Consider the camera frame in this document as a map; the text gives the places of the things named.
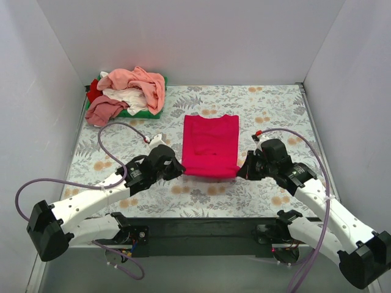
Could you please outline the magenta t shirt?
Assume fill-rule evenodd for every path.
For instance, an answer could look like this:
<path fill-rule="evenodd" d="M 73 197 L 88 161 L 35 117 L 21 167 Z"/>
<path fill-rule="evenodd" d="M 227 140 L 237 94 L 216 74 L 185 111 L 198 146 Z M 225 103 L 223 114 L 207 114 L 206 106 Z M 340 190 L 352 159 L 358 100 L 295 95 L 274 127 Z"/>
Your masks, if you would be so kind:
<path fill-rule="evenodd" d="M 185 175 L 217 179 L 236 177 L 238 145 L 239 116 L 185 116 L 181 159 Z"/>

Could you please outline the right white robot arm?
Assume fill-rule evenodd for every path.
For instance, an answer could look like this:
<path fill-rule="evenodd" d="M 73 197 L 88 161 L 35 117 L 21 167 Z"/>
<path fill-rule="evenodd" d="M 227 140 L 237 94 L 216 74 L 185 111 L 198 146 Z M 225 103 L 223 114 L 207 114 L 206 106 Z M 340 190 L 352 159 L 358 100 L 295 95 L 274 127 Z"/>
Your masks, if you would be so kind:
<path fill-rule="evenodd" d="M 299 240 L 312 247 L 338 265 L 345 279 L 358 289 L 367 288 L 390 270 L 390 233 L 375 231 L 328 195 L 308 166 L 291 160 L 281 140 L 252 138 L 257 147 L 248 151 L 237 175 L 252 181 L 274 179 L 323 221 L 323 227 L 318 227 L 300 212 L 279 211 L 276 234 L 282 242 Z"/>

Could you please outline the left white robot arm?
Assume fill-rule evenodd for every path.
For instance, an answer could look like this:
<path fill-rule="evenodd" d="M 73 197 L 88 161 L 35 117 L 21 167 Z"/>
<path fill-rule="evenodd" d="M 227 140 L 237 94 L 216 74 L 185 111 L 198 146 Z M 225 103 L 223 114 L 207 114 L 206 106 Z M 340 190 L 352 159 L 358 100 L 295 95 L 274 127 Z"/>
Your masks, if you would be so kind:
<path fill-rule="evenodd" d="M 149 189 L 161 179 L 169 181 L 184 172 L 175 152 L 159 145 L 149 155 L 135 157 L 119 167 L 91 189 L 52 204 L 38 202 L 31 212 L 27 233 L 43 262 L 58 258 L 74 245 L 97 240 L 124 244 L 130 236 L 137 235 L 137 230 L 122 213 L 97 218 L 93 214 Z"/>

